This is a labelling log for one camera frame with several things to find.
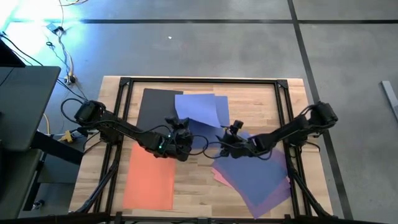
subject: table leg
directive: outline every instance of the table leg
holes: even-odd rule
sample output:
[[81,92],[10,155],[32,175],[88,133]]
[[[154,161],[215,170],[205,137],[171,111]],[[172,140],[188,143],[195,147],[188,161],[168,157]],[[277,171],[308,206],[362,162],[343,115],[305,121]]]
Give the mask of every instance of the table leg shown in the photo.
[[38,131],[36,131],[30,146],[76,165],[80,165],[81,158],[83,158],[82,152]]

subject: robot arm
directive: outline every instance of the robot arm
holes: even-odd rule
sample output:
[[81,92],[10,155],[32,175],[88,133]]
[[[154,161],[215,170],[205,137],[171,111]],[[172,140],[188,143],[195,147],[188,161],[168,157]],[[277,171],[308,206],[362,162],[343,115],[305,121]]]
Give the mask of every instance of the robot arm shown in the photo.
[[[311,118],[305,114],[311,111]],[[222,144],[221,156],[229,156],[237,159],[241,156],[259,157],[266,154],[282,140],[292,146],[303,146],[309,134],[321,135],[326,129],[334,126],[338,118],[328,103],[318,102],[305,108],[294,120],[271,133],[258,134],[243,139],[238,136],[238,130],[242,128],[242,121],[235,121],[225,131],[222,138],[218,138]]]
[[188,119],[178,120],[176,118],[166,118],[166,122],[171,125],[169,134],[164,135],[155,131],[143,131],[136,126],[123,121],[112,112],[107,111],[104,104],[97,101],[88,101],[82,104],[75,115],[76,122],[82,129],[97,129],[100,133],[101,141],[116,144],[119,135],[123,134],[138,142],[147,152],[155,157],[171,157],[179,161],[186,161],[193,137],[188,129]]

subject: wooden tabletop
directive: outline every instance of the wooden tabletop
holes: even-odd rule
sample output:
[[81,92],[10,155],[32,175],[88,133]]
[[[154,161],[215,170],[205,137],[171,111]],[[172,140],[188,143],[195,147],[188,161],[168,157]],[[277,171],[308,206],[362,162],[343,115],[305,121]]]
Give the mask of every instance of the wooden tabletop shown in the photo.
[[[98,101],[103,102],[109,111],[113,111],[114,108],[119,80],[120,77],[104,77],[103,79]],[[287,80],[289,83],[294,115],[297,116],[308,105],[303,80],[297,78],[288,78]],[[230,122],[233,123],[236,119],[244,121],[243,131],[248,131],[251,134],[259,134],[271,132],[279,127],[274,87],[263,84],[134,82],[127,120],[132,124],[136,124],[137,122],[142,92],[145,88],[179,90],[184,91],[184,94],[214,93],[220,96],[227,96]],[[283,91],[281,91],[281,94],[284,104]],[[122,98],[121,108],[124,107],[125,95],[126,93]],[[284,104],[285,120],[288,121],[285,108]],[[128,138],[124,139],[112,214],[122,211],[124,216],[141,217],[252,218],[252,215],[237,191],[214,180],[214,175],[211,172],[213,160],[203,155],[191,156],[188,162],[177,161],[173,210],[123,209],[124,188],[126,185],[131,148],[134,142]],[[86,146],[90,147],[97,141],[98,138],[93,138]],[[98,185],[105,146],[105,143],[101,143],[83,157],[72,201],[70,203],[71,211],[81,207]],[[209,155],[214,154],[215,151],[216,149],[210,149]],[[327,212],[332,213],[318,149],[313,146],[304,146],[302,160],[308,188],[323,208]],[[299,190],[297,190],[297,192],[300,211],[303,213],[302,194]],[[108,187],[104,190],[103,203],[101,203],[100,211],[105,210],[107,196]],[[288,198],[261,218],[283,218],[285,214],[293,215],[291,198]]]

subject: yellow cable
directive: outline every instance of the yellow cable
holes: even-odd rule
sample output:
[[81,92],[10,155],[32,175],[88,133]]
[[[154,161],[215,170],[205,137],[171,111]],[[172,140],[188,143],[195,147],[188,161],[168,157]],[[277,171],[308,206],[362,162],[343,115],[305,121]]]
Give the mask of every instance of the yellow cable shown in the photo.
[[45,122],[47,123],[47,134],[50,134],[50,121],[49,121],[49,118],[47,117],[47,115],[45,115],[45,113],[43,113],[43,117],[45,118]]

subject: orange paper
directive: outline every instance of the orange paper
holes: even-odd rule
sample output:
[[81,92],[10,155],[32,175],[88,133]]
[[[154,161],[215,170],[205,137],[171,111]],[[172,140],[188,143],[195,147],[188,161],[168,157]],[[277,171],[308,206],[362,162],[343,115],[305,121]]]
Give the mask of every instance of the orange paper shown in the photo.
[[124,189],[123,208],[171,210],[175,159],[155,158],[134,143]]

